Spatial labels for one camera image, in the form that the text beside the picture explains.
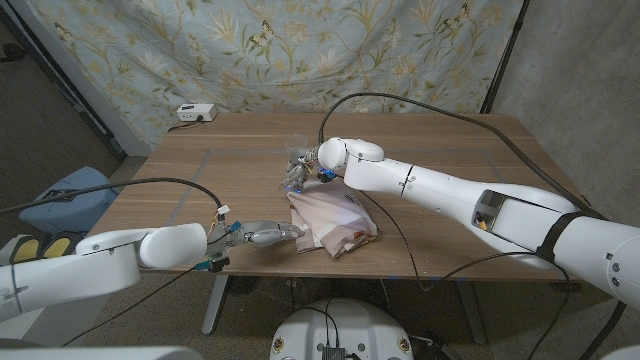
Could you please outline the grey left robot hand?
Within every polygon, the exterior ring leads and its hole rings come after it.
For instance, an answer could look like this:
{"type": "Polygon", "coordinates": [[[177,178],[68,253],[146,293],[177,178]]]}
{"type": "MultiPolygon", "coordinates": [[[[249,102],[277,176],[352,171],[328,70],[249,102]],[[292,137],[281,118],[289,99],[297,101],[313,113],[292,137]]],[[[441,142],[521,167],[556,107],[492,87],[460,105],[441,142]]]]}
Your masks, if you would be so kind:
{"type": "Polygon", "coordinates": [[[233,247],[254,243],[257,247],[264,248],[304,235],[304,230],[288,222],[264,220],[241,223],[236,221],[231,226],[222,227],[220,234],[210,235],[207,244],[233,247]]]}

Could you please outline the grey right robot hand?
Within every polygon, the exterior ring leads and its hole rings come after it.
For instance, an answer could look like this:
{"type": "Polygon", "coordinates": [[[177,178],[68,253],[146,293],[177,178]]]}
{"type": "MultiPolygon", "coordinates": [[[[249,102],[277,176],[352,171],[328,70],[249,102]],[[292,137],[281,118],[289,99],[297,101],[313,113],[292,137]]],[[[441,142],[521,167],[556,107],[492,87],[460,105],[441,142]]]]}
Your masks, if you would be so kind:
{"type": "Polygon", "coordinates": [[[288,152],[288,164],[281,188],[301,192],[318,159],[319,147],[295,148],[288,152]]]}

